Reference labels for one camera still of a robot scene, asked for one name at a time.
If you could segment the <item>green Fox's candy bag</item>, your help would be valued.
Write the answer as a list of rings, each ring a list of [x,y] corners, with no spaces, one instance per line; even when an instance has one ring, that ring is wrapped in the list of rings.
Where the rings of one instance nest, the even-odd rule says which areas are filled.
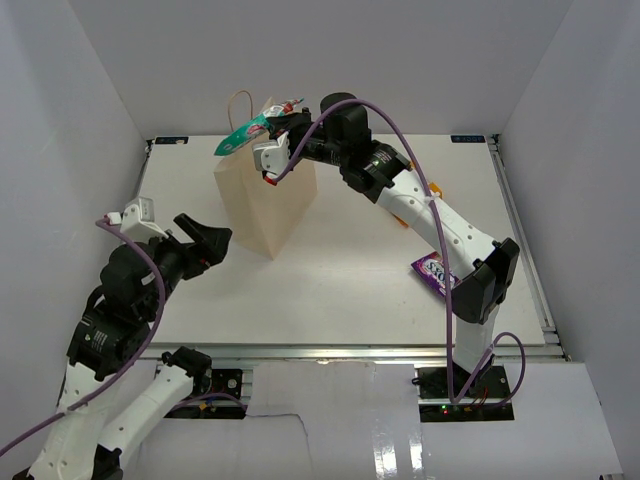
[[[255,117],[226,136],[216,147],[214,155],[219,157],[229,156],[259,136],[270,132],[272,129],[269,123],[270,120],[294,113],[296,107],[304,101],[303,97],[280,102],[269,100]]]

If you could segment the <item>purple Fox's candy bag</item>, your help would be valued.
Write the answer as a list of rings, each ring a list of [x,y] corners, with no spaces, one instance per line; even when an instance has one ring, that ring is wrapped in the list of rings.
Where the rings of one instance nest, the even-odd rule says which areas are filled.
[[[444,263],[437,251],[415,260],[411,268],[431,291],[442,298],[446,296]]]

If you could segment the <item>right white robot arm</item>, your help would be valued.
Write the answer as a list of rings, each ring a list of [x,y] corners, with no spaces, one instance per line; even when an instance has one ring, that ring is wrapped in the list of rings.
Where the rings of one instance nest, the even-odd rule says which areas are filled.
[[[334,93],[322,100],[316,119],[308,110],[271,118],[269,140],[254,148],[254,162],[272,185],[303,159],[335,166],[352,190],[437,249],[445,269],[448,384],[472,399],[488,385],[485,371],[498,341],[495,318],[520,248],[511,238],[498,241],[475,228],[432,190],[405,137],[401,150],[373,139],[368,114],[380,111],[351,94]]]

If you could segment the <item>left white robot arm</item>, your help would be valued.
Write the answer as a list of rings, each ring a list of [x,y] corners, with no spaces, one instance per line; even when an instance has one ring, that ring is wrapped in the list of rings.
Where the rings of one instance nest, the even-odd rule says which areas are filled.
[[[9,444],[49,431],[35,461],[16,478],[120,479],[134,449],[167,413],[210,394],[211,358],[182,346],[163,353],[151,384],[119,416],[109,417],[122,378],[151,343],[178,284],[203,275],[228,252],[231,229],[203,225],[185,213],[174,222],[188,242],[151,222],[133,237],[118,212],[97,221],[121,243],[72,335],[55,414]]]

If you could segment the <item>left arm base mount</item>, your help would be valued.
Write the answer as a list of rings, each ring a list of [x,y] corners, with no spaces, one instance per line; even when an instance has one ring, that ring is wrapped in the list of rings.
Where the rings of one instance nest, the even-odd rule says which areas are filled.
[[[251,382],[251,374],[242,369],[216,369],[206,398],[176,406],[165,418],[241,420],[249,403]]]

